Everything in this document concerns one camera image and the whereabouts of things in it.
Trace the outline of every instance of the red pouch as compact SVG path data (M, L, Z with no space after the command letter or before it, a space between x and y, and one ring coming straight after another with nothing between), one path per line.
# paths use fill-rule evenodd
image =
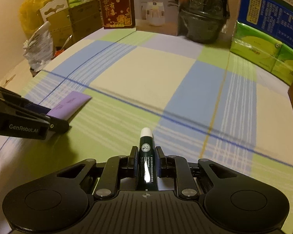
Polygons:
M133 0L100 0L104 29L135 27Z

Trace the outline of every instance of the table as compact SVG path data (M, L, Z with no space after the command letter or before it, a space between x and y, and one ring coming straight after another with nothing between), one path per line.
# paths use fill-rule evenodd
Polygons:
M21 94L54 107L92 96L71 129L46 141L0 136L1 204L14 187L86 158L129 154L143 127L166 155L209 158L281 190L293 232L293 110L288 86L221 43L100 29L50 62Z

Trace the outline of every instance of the ribbed white cap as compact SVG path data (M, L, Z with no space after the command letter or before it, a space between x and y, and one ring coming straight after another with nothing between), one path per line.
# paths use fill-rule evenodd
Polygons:
M140 138L143 137L143 136L150 136L150 137L153 138L152 130L150 130L149 128L143 128L141 130Z

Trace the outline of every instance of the green tissue pack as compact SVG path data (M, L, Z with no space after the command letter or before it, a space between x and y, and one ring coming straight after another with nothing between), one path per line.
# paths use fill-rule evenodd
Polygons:
M283 44L280 54L271 73L286 84L293 82L293 49Z
M271 72L281 47L281 41L237 22L230 51Z

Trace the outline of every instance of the circular black cover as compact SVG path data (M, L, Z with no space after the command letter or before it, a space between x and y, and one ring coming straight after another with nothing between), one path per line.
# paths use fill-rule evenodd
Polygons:
M207 193L204 207L228 230L257 233L282 225L289 201L276 188L252 178L224 178Z
M8 222L26 232L53 232L83 216L88 197L69 178L34 180L10 191L2 209Z

